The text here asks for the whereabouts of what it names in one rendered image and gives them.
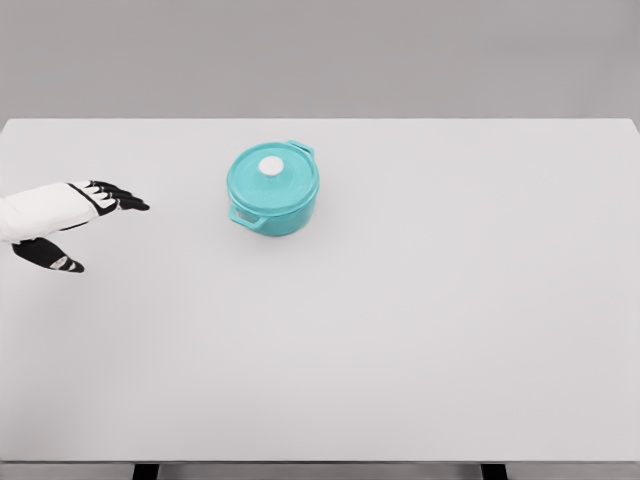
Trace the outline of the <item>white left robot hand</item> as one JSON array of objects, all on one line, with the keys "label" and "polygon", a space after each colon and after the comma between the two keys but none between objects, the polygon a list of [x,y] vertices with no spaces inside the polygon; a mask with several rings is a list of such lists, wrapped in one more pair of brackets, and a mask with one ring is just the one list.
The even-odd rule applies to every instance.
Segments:
[{"label": "white left robot hand", "polygon": [[84,266],[48,239],[115,211],[147,211],[131,192],[98,180],[57,182],[0,198],[0,242],[41,268],[82,273]]}]

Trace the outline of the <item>teal pot lid white knob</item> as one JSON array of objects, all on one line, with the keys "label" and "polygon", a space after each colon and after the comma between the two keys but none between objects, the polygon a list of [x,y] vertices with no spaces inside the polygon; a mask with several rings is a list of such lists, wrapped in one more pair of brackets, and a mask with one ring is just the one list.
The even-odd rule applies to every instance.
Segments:
[{"label": "teal pot lid white knob", "polygon": [[[260,169],[268,157],[281,160],[271,175]],[[232,163],[226,179],[230,200],[259,216],[292,213],[314,201],[320,187],[315,151],[296,141],[268,142],[242,152]]]}]

